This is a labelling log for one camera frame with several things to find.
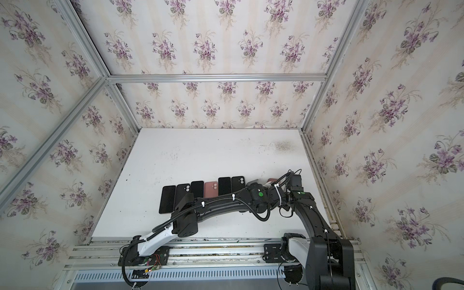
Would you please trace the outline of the black phone case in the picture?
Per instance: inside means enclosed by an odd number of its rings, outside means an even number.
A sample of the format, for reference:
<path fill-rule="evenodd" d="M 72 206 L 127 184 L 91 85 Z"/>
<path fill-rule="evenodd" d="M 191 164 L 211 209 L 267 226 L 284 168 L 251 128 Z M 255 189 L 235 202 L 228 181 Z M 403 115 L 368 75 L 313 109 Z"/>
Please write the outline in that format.
<path fill-rule="evenodd" d="M 192 202 L 193 195 L 190 184 L 179 184 L 176 186 L 174 213 L 180 212 Z"/>
<path fill-rule="evenodd" d="M 232 193 L 239 192 L 245 188 L 246 182 L 243 176 L 234 176 L 231 178 Z"/>

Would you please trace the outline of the black phone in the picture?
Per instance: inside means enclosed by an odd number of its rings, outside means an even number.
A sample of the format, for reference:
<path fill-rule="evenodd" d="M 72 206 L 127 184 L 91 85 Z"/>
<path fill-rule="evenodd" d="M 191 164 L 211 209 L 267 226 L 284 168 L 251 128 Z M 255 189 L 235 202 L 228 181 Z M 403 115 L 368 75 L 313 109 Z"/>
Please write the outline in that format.
<path fill-rule="evenodd" d="M 159 204 L 159 214 L 168 214 L 174 211 L 176 186 L 164 186 Z"/>
<path fill-rule="evenodd" d="M 232 179 L 230 177 L 218 178 L 218 195 L 229 195 L 232 193 Z"/>

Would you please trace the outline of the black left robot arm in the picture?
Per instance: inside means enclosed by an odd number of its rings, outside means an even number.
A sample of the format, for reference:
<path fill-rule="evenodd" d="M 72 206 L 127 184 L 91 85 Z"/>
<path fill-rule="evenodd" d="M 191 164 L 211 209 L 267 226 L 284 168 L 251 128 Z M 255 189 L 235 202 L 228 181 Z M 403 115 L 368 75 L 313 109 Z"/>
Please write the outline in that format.
<path fill-rule="evenodd" d="M 189 193 L 170 219 L 145 236 L 134 236 L 130 244 L 122 248 L 120 262 L 141 265 L 145 257 L 154 255 L 173 239 L 197 234 L 198 224 L 215 216 L 249 212 L 259 221 L 266 222 L 275 208 L 290 210 L 288 201 L 287 193 L 276 182 L 263 185 L 252 181 L 236 192 L 215 198 L 195 198 Z"/>

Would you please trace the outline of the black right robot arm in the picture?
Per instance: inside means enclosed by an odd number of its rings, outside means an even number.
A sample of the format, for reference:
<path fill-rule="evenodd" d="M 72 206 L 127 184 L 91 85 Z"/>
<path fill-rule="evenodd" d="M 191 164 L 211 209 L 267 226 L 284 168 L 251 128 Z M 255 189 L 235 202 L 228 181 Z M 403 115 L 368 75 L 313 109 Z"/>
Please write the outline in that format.
<path fill-rule="evenodd" d="M 311 290 L 354 290 L 354 248 L 349 240 L 342 239 L 324 220 L 314 197 L 304 191 L 302 178 L 293 174 L 286 187 L 286 204 L 300 218 L 308 233 L 309 242 L 301 238 L 288 238 L 288 252 L 305 270 Z"/>

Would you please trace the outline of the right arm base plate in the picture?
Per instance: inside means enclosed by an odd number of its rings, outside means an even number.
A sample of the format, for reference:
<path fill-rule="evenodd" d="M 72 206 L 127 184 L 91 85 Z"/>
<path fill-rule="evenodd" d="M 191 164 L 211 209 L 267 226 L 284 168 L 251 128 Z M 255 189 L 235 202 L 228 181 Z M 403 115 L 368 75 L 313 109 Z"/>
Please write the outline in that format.
<path fill-rule="evenodd" d="M 283 249 L 280 243 L 270 243 L 263 246 L 264 254 L 262 256 L 265 263 L 293 263 L 298 262 L 297 258 L 292 256 L 288 250 Z"/>

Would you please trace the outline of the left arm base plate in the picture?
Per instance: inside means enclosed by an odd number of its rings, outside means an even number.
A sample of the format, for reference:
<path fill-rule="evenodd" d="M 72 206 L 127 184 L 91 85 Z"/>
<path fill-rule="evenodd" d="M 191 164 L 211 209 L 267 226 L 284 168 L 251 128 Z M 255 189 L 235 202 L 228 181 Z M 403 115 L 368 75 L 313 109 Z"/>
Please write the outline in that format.
<path fill-rule="evenodd" d="M 165 266 L 169 258 L 169 246 L 161 246 L 149 256 L 137 256 L 136 249 L 131 249 L 125 262 L 127 267 L 131 266 Z"/>

